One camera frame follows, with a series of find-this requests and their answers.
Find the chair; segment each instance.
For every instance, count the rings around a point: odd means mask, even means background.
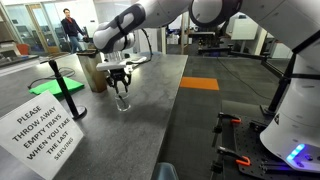
[[[17,44],[16,45],[21,55],[29,55],[29,45],[28,44]]]

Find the dark shirt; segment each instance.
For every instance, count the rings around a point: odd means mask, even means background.
[[[81,31],[81,29],[79,28],[76,20],[74,20],[73,18],[71,18],[71,22],[67,19],[64,18],[61,21],[62,27],[64,29],[64,32],[66,32],[66,34],[68,34],[68,36],[78,36],[78,32],[81,33],[82,35],[84,35],[84,33]]]

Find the blue light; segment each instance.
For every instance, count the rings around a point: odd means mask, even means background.
[[[302,151],[302,149],[305,147],[304,144],[300,144],[299,146],[294,149],[291,154],[287,157],[287,160],[293,160],[299,153]]]
[[[300,144],[296,149],[301,151],[304,148],[304,146],[305,146],[304,144]]]
[[[299,152],[297,151],[297,150],[294,150],[294,151],[292,151],[292,153],[291,153],[291,155],[297,155],[297,154],[299,154]]]
[[[294,158],[294,156],[291,154],[287,157],[288,160],[292,160],[293,158]]]

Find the jeans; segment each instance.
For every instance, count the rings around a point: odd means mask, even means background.
[[[79,49],[79,51],[82,51],[82,48],[79,44],[79,38],[76,36],[69,36],[70,42],[71,42],[71,53],[74,54],[77,52],[77,48]]]

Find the cup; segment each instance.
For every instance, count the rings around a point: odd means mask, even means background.
[[[115,100],[119,111],[127,111],[131,105],[129,102],[129,94],[125,91],[120,91],[118,94],[115,93]]]

